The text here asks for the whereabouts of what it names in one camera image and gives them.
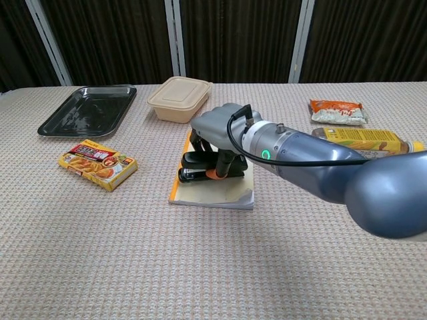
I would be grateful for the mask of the silver partition post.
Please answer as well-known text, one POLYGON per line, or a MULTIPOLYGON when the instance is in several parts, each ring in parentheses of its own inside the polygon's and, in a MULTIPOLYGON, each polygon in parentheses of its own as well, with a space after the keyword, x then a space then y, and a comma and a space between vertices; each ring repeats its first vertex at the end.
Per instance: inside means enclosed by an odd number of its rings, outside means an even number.
POLYGON ((164 0, 171 65, 174 76, 186 76, 180 0, 164 0))
POLYGON ((60 84, 62 86, 72 86, 73 81, 71 80, 71 76, 40 0, 25 0, 25 3, 60 84))
POLYGON ((300 81, 315 2, 316 0, 302 0, 288 83, 298 83, 300 81))

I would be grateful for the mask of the orange white snack packet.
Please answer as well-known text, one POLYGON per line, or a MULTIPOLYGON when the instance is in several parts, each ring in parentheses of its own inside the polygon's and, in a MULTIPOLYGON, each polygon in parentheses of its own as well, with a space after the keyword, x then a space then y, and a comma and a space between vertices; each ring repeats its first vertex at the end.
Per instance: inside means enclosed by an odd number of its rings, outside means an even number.
POLYGON ((310 100, 312 120, 318 123, 360 126, 368 124, 368 115, 361 103, 310 100))

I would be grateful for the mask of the white notebook orange spine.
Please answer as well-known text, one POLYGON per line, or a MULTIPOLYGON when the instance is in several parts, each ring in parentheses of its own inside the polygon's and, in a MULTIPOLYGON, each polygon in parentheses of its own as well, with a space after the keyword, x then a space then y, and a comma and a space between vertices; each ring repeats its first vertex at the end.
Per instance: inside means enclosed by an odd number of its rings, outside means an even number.
MULTIPOLYGON (((194 150, 190 142, 191 133, 187 134, 183 154, 194 150)), ((218 151, 212 147, 209 151, 218 151)), ((182 183, 175 177, 169 202, 176 205, 199 207, 217 207, 226 209, 252 209, 254 207, 253 164, 247 162, 248 169, 243 177, 231 177, 222 180, 196 181, 182 183)))

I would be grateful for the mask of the beige lidded lunch box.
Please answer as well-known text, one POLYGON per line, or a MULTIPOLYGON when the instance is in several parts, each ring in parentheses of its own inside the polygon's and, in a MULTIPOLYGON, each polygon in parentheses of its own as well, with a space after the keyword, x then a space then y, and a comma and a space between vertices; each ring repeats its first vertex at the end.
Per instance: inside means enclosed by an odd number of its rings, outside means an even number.
POLYGON ((157 118, 174 123, 188 123, 207 101, 212 83, 174 76, 161 84, 148 98, 157 118))

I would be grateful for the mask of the dark metal tray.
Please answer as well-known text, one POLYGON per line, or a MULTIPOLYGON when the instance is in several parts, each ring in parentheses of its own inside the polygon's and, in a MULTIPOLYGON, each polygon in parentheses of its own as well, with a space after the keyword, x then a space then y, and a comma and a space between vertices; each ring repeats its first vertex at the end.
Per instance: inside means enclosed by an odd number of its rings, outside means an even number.
POLYGON ((137 95, 133 85, 76 89, 38 128, 43 137, 104 137, 115 133, 137 95))

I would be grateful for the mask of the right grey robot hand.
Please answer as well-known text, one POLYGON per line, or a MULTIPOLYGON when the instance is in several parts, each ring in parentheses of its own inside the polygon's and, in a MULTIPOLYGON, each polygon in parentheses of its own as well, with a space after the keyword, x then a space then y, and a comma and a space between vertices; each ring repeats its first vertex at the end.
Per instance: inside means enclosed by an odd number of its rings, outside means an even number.
POLYGON ((260 113, 250 105, 226 103, 191 120, 190 142, 194 150, 216 147, 218 151, 229 150, 244 156, 243 136, 261 120, 260 113))

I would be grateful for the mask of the black partition panel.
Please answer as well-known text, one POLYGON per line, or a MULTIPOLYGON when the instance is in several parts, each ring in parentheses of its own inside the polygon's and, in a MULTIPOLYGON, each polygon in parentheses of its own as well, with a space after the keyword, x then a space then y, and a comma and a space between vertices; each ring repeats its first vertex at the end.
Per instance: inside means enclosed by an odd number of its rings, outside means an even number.
POLYGON ((0 93, 59 85, 25 0, 0 0, 0 93))
POLYGON ((213 83, 288 81, 302 0, 180 0, 185 73, 213 83))
POLYGON ((74 85, 173 75, 164 0, 40 0, 74 85))
POLYGON ((315 0, 302 83, 427 81, 427 0, 315 0))

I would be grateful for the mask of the yellow label tea bottle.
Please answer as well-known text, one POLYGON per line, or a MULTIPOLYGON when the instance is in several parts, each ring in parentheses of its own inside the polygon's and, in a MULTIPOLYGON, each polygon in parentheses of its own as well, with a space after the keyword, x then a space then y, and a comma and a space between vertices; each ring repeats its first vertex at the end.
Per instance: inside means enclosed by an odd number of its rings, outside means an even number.
POLYGON ((351 148, 368 159, 425 151, 420 141, 404 141, 389 130, 320 127, 312 135, 351 148))

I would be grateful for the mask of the yellow curry roux box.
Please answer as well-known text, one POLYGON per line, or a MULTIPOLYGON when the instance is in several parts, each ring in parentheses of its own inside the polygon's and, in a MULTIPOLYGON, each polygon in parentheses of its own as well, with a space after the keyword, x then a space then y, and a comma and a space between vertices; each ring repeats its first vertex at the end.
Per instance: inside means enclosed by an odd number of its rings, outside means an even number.
POLYGON ((89 139, 62 154, 58 164, 107 191, 116 189, 138 170, 134 158, 89 139))

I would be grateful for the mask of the beige woven tablecloth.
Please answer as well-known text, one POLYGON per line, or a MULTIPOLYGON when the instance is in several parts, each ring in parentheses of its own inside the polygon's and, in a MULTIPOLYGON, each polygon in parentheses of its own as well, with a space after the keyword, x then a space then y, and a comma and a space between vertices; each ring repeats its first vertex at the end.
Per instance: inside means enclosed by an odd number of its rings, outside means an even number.
POLYGON ((0 96, 0 320, 427 320, 427 243, 268 171, 252 210, 169 204, 189 127, 156 117, 154 90, 100 139, 139 165, 113 192, 58 165, 76 140, 37 133, 72 87, 0 96))

